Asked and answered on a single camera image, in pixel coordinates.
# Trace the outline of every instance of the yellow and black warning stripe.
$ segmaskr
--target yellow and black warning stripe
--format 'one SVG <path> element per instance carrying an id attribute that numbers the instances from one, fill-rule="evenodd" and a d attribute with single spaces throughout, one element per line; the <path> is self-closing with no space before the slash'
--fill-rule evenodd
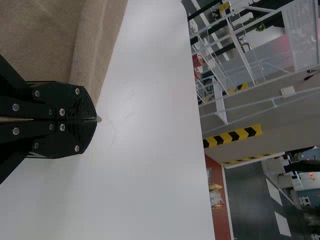
<path id="1" fill-rule="evenodd" d="M 230 89 L 228 90 L 228 92 L 229 92 L 229 94 L 232 94 L 232 93 L 234 93 L 234 92 L 236 92 L 236 91 L 241 91 L 241 90 L 243 90 L 243 89 L 247 89 L 248 87 L 249 87 L 248 83 L 244 83 L 244 84 L 240 84 L 240 85 L 237 86 L 237 87 L 230 88 Z M 223 91 L 223 92 L 222 92 L 222 96 L 225 96 L 225 95 L 227 95 L 227 94 L 226 94 L 226 91 Z"/>
<path id="2" fill-rule="evenodd" d="M 220 165 L 238 164 L 238 163 L 241 163 L 241 162 L 250 161 L 250 160 L 253 160 L 253 159 L 260 159 L 260 158 L 264 158 L 264 157 L 267 157 L 267 156 L 272 156 L 272 155 L 275 155 L 275 154 L 277 154 L 277 153 L 276 152 L 271 152 L 271 153 L 262 154 L 262 155 L 256 155 L 256 156 L 252 156 L 252 157 L 245 157 L 245 158 L 242 158 L 242 159 L 239 159 L 239 160 L 232 160 L 232 161 L 227 161 L 227 162 L 219 162 L 219 164 Z"/>
<path id="3" fill-rule="evenodd" d="M 254 136 L 262 135 L 260 124 L 239 128 L 234 131 L 221 133 L 216 136 L 209 136 L 203 139 L 204 148 L 212 148 L 221 144 L 228 144 L 234 141 L 244 140 Z"/>
<path id="4" fill-rule="evenodd" d="M 223 12 L 230 8 L 230 2 L 227 1 L 225 4 L 221 4 L 219 7 L 219 12 Z"/>

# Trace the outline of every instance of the floor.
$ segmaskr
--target floor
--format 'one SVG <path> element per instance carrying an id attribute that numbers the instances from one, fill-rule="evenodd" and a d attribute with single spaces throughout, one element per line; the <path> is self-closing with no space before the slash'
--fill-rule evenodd
<path id="1" fill-rule="evenodd" d="M 309 239 L 302 212 L 267 179 L 260 162 L 225 169 L 225 178 L 235 239 Z"/>

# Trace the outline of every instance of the person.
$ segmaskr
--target person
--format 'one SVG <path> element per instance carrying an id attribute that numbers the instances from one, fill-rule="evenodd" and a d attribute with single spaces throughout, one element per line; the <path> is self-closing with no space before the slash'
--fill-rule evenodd
<path id="1" fill-rule="evenodd" d="M 286 173 L 289 172 L 320 172 L 320 160 L 301 160 L 284 166 Z"/>

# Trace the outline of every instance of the bolt head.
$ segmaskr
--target bolt head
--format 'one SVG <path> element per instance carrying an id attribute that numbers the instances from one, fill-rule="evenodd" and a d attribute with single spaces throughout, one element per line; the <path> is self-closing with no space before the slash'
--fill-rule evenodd
<path id="1" fill-rule="evenodd" d="M 64 130 L 66 130 L 66 125 L 64 124 L 60 124 L 60 131 L 63 132 Z"/>
<path id="2" fill-rule="evenodd" d="M 20 129 L 17 128 L 17 127 L 15 127 L 15 128 L 12 130 L 12 133 L 13 133 L 13 135 L 19 135 Z"/>
<path id="3" fill-rule="evenodd" d="M 38 97 L 40 97 L 40 92 L 39 92 L 38 90 L 36 90 L 36 91 L 34 92 L 34 95 L 38 98 Z"/>
<path id="4" fill-rule="evenodd" d="M 19 109 L 20 109 L 19 104 L 16 104 L 16 103 L 15 103 L 15 104 L 12 105 L 12 110 L 13 110 L 13 111 L 18 112 Z"/>
<path id="5" fill-rule="evenodd" d="M 63 117 L 66 114 L 66 111 L 63 108 L 61 108 L 59 110 L 59 114 L 60 114 L 61 117 Z"/>

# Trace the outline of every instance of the beige carpet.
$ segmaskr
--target beige carpet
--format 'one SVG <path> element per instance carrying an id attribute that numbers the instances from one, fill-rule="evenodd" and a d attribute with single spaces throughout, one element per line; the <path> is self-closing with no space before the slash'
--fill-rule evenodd
<path id="1" fill-rule="evenodd" d="M 82 85 L 97 103 L 128 0 L 0 0 L 0 54 L 26 81 Z"/>

